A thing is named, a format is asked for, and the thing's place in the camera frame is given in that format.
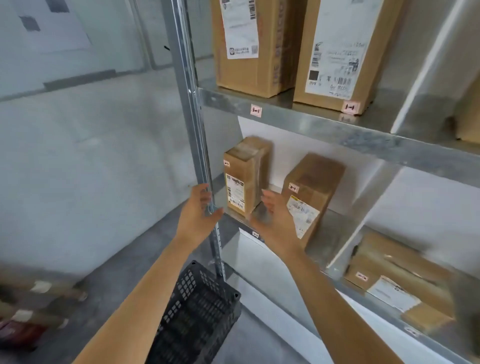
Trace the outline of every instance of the person's left hand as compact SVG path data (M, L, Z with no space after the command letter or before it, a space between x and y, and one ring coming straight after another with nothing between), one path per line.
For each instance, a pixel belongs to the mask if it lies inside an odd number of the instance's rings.
M223 215L223 208L219 208L212 215L205 215L205 208L212 199L212 193L206 190L207 187L207 183L194 186L190 198L181 210L174 240L186 247L188 253L207 238Z

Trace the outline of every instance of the person's right arm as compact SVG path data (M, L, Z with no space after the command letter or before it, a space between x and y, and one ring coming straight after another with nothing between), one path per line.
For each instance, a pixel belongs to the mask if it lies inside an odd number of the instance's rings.
M283 197L264 190L262 201L272 213L272 221L264 224L251 218L251 224L290 271L333 361L402 363L305 254Z

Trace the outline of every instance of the hand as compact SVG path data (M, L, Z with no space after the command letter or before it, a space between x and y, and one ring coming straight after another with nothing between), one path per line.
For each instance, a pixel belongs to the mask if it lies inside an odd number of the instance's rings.
M189 254L207 238L223 215L223 209L219 208L212 215L205 216L205 208L212 199L207 187L207 183L194 186L180 213L174 241L188 248Z
M291 254L303 252L295 223L282 195L262 190L262 201L272 214L269 224L250 217L252 227L263 237L265 244L283 261Z

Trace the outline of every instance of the forearm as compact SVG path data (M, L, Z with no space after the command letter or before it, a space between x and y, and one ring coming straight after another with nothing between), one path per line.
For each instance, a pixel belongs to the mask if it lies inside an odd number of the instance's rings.
M189 253L173 240L74 364L143 364Z
M284 261L335 364L402 363L303 251Z

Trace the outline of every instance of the person's left arm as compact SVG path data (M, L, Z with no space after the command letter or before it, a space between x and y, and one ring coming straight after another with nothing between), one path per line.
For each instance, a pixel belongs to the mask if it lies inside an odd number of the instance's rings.
M222 217L223 209L205 216L212 197L207 187L200 184L192 188L175 238L73 364L145 363L183 264Z

